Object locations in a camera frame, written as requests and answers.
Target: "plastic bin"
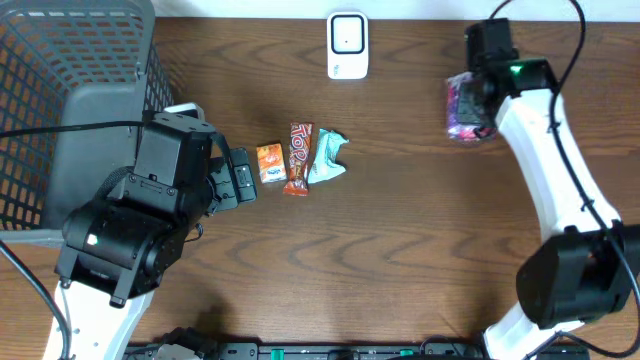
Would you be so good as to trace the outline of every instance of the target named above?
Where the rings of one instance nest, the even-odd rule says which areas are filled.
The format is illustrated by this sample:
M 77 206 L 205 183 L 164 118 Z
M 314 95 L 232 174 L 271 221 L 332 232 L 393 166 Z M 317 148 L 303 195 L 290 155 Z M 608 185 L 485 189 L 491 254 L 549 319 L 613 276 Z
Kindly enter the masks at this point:
M 148 0 L 0 1 L 0 129 L 142 121 L 173 104 Z M 138 128 L 0 140 L 0 230 L 60 229 L 107 175 L 133 165 Z

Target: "wood grain surface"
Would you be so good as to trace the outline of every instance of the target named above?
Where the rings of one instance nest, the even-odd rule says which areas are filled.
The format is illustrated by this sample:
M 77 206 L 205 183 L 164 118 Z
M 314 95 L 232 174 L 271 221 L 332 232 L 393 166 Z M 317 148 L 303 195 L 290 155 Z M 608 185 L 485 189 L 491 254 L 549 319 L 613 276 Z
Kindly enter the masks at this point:
M 193 326 L 263 342 L 406 343 L 468 338 L 498 321 L 540 238 L 505 141 L 465 147 L 445 133 L 445 79 L 465 68 L 469 24 L 371 21 L 369 75 L 332 81 L 324 21 L 158 19 L 177 100 L 198 103 L 232 147 L 246 147 L 254 176 L 255 146 L 287 146 L 292 121 L 351 142 L 339 155 L 347 173 L 309 197 L 259 185 L 257 202 L 206 219 L 133 339 Z M 575 23 L 513 32 L 523 56 L 548 57 L 557 74 L 578 38 Z M 586 161 L 630 224 L 640 222 L 639 65 L 640 25 L 590 24 L 564 91 Z M 53 290 L 57 251 L 15 250 Z M 0 359 L 39 359 L 50 313 L 6 261 L 0 289 Z M 635 311 L 630 302 L 579 334 L 622 350 Z

